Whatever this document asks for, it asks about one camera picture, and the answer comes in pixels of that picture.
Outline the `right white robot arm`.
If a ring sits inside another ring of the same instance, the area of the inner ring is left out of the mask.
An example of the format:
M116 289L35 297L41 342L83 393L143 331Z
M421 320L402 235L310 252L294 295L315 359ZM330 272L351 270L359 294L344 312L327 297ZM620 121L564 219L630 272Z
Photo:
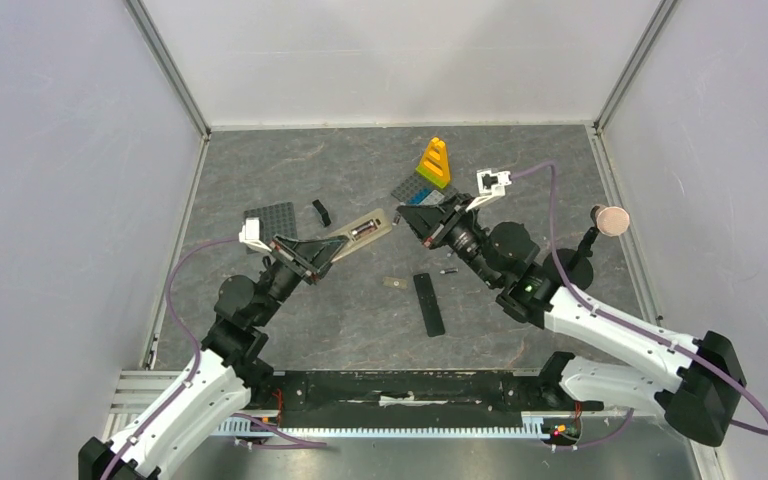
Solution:
M428 249L450 248L519 323L566 335L620 360L608 366L557 352L537 382L551 408L570 401L601 402L661 415L678 433L711 447L723 444L747 381L733 343L707 332L703 338L649 324L602 305L585 292L593 279L591 228L577 251L562 249L537 263L539 246L523 224L488 229L468 209L472 198L456 195L438 205L402 205L398 215ZM572 269L567 287L553 261Z

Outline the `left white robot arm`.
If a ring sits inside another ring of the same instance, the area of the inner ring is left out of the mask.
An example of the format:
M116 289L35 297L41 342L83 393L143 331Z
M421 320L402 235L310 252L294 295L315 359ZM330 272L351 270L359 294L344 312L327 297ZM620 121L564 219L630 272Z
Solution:
M108 440L78 454L81 479L169 479L225 420L273 398L272 366L259 354L265 326L302 282L314 285L348 244L344 235L297 240L277 235L257 279L228 277L192 359L146 410Z

